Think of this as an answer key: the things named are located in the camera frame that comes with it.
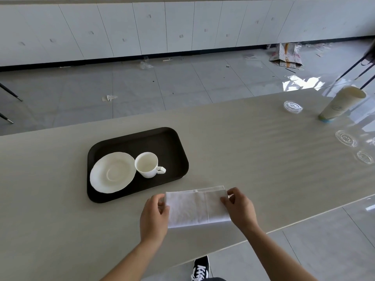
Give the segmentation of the person's right hand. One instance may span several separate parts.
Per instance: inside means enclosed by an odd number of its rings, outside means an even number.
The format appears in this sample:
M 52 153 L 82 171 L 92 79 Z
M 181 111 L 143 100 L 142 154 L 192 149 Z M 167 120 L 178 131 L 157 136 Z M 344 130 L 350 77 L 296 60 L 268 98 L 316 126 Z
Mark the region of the person's right hand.
M 234 209 L 227 211 L 231 221 L 244 235 L 258 228 L 255 207 L 246 195 L 234 187 L 227 190 L 227 195 L 224 197 L 235 197 Z

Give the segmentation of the person's left hand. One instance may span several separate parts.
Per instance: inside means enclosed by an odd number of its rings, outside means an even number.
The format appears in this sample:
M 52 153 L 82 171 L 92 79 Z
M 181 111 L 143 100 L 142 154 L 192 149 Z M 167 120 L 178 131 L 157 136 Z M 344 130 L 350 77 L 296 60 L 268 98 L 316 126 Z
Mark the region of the person's left hand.
M 140 216 L 141 242 L 150 242 L 157 247 L 160 247 L 167 234 L 169 219 L 159 213 L 159 204 L 165 204 L 165 194 L 155 194 L 149 198 Z

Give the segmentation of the white cloth napkin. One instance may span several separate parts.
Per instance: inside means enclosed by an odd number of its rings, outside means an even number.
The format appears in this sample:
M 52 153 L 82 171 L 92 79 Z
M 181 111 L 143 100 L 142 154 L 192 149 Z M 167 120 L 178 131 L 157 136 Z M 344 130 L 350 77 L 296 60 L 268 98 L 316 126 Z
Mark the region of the white cloth napkin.
M 165 206 L 170 208 L 168 228 L 197 226 L 230 221 L 230 216 L 221 202 L 227 191 L 224 186 L 166 192 Z

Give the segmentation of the person's right forearm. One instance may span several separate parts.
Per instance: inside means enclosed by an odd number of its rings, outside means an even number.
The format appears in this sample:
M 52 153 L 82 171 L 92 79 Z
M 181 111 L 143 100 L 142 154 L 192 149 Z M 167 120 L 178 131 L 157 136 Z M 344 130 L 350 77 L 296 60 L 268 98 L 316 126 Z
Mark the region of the person's right forearm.
M 318 281 L 257 225 L 242 227 L 270 281 Z

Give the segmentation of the person's left forearm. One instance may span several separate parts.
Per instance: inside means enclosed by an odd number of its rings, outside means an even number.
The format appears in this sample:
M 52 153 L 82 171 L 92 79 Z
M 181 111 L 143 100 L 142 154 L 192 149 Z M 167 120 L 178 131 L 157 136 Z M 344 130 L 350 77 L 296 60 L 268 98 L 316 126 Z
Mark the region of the person's left forearm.
M 140 281 L 161 244 L 162 240 L 141 241 L 100 281 Z

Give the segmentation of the white ceramic cup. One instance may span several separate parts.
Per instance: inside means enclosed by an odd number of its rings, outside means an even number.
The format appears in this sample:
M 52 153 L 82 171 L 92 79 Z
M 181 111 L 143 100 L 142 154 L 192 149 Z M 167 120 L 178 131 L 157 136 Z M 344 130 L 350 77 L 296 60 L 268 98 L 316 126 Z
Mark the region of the white ceramic cup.
M 166 169 L 158 165 L 158 157 L 152 152 L 143 152 L 135 159 L 136 170 L 147 179 L 155 177 L 157 174 L 165 174 Z

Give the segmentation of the white ceramic saucer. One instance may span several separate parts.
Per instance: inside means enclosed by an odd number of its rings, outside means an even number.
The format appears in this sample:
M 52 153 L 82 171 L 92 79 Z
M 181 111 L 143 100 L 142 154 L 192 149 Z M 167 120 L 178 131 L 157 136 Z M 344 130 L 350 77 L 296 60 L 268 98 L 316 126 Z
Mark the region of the white ceramic saucer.
M 135 159 L 125 152 L 114 152 L 99 159 L 90 172 L 90 184 L 98 192 L 111 194 L 126 188 L 137 170 Z

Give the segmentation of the black rectangular serving tray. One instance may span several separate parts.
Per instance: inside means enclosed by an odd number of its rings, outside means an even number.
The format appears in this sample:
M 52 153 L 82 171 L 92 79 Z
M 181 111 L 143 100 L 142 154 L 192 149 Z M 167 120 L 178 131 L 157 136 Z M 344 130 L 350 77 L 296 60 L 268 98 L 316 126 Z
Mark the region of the black rectangular serving tray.
M 106 194 L 94 189 L 93 184 L 89 181 L 89 175 L 95 163 L 105 155 L 114 152 L 125 152 L 134 156 L 145 151 L 155 153 L 161 163 L 165 163 L 167 167 L 166 174 L 162 174 L 161 178 L 146 179 L 141 174 L 135 174 L 135 178 L 130 182 L 129 186 L 125 186 L 124 190 L 121 189 L 113 194 Z M 106 203 L 179 180 L 187 174 L 188 170 L 189 161 L 180 138 L 174 129 L 160 127 L 120 136 L 100 141 L 90 148 L 87 157 L 87 195 L 92 202 Z

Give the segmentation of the black and white sneaker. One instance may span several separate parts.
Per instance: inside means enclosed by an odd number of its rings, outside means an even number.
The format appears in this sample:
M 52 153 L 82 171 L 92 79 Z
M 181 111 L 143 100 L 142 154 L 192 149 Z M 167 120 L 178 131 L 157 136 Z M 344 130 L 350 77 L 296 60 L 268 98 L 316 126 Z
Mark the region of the black and white sneaker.
M 194 260 L 191 281 L 203 281 L 209 278 L 210 265 L 207 255 Z

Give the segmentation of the clear plastic cup lid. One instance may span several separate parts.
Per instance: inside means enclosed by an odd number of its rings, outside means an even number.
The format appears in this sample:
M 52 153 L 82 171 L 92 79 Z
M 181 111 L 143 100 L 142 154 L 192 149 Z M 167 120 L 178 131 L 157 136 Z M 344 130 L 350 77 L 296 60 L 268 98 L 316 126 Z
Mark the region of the clear plastic cup lid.
M 356 159 L 366 165 L 372 165 L 374 163 L 373 157 L 367 152 L 358 151 L 355 155 Z
M 293 101 L 285 101 L 284 109 L 292 114 L 299 114 L 303 111 L 303 107 Z
M 359 146 L 359 139 L 357 135 L 354 135 L 346 130 L 338 130 L 335 132 L 336 139 L 344 144 L 345 146 L 356 148 Z

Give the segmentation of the stack of paper cups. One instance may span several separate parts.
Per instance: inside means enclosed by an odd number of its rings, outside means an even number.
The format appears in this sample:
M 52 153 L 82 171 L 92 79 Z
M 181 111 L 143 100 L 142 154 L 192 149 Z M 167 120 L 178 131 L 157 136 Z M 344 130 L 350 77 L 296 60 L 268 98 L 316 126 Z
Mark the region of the stack of paper cups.
M 357 87 L 345 86 L 318 115 L 318 119 L 322 122 L 331 122 L 344 114 L 353 105 L 365 99 L 366 96 L 367 94 Z

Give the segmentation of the torn cardboard packaging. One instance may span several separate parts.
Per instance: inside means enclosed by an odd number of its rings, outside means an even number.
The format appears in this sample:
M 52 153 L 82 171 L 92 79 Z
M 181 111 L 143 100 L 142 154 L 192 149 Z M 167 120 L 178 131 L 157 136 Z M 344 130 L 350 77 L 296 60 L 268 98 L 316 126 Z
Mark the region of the torn cardboard packaging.
M 269 61 L 280 67 L 300 68 L 303 65 L 299 54 L 301 47 L 301 43 L 279 43 Z

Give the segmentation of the row of white cabinets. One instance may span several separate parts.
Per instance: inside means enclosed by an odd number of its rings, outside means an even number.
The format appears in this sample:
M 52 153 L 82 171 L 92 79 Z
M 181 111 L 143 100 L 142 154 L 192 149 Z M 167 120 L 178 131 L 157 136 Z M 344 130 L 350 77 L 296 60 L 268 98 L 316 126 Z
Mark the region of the row of white cabinets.
M 0 4 L 0 67 L 375 36 L 375 0 Z

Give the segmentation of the black metal chair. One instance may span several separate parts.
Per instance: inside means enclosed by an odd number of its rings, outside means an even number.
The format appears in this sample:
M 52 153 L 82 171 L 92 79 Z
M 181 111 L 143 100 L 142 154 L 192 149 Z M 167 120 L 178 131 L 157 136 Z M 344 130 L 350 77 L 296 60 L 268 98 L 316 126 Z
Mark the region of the black metal chair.
M 364 52 L 348 70 L 340 75 L 335 84 L 357 84 L 364 88 L 375 80 L 375 38 Z

